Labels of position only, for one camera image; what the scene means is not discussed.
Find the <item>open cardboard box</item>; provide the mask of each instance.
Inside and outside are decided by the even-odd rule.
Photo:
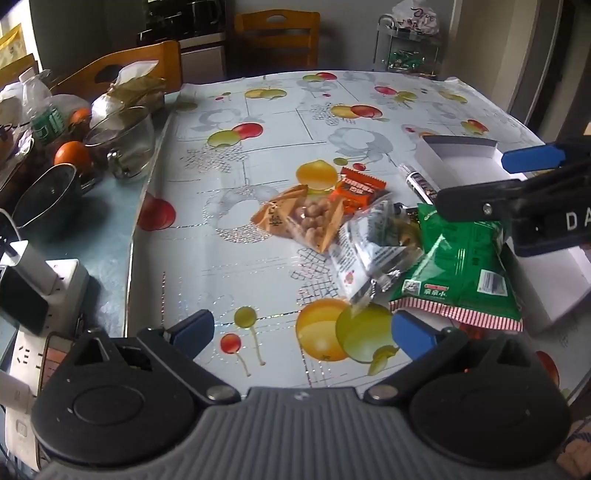
[[[438,189],[510,178],[525,180],[524,174],[509,174],[503,169],[503,154],[496,145],[486,138],[427,136],[417,145],[415,159]],[[501,260],[530,335],[553,325],[591,290],[591,263],[579,247],[522,258],[514,255],[509,239]]]

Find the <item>glass mug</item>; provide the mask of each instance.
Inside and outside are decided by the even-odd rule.
[[[133,106],[110,114],[88,133],[84,144],[97,166],[116,179],[142,173],[154,155],[154,125],[150,111]]]

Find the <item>chair backrest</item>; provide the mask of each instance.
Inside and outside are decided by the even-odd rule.
[[[316,68],[320,33],[318,12],[276,9],[241,14],[236,15],[234,28],[250,50],[265,50],[264,55],[259,57],[266,59],[265,63],[288,69]],[[273,35],[272,30],[308,30],[308,33]],[[260,35],[253,36],[249,34],[251,32]],[[245,63],[250,61],[249,57],[243,56],[243,59]]]
[[[150,75],[166,80],[167,93],[176,92],[181,88],[183,75],[180,45],[175,40],[167,40],[156,45],[105,55],[62,80],[51,89],[51,92],[54,95],[69,93],[93,102],[109,89],[122,67],[143,60],[158,60]]]
[[[0,90],[10,83],[18,82],[18,76],[33,67],[39,73],[39,66],[32,53],[9,63],[0,69]]]

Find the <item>green package on cart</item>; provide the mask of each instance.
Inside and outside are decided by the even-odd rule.
[[[522,330],[521,314],[497,252],[497,222],[448,222],[418,206],[423,259],[398,282],[391,311],[414,307],[470,325]]]

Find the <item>power strip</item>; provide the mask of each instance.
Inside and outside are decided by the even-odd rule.
[[[21,327],[12,353],[10,374],[25,382],[31,389],[28,412],[38,395],[41,363],[47,335],[59,332],[73,335],[80,305],[88,283],[88,272],[76,259],[48,260],[58,279],[49,295],[43,295],[49,308],[43,333],[33,335]],[[12,408],[6,409],[5,438],[8,450],[33,470],[39,471],[37,441],[31,428],[31,416]]]

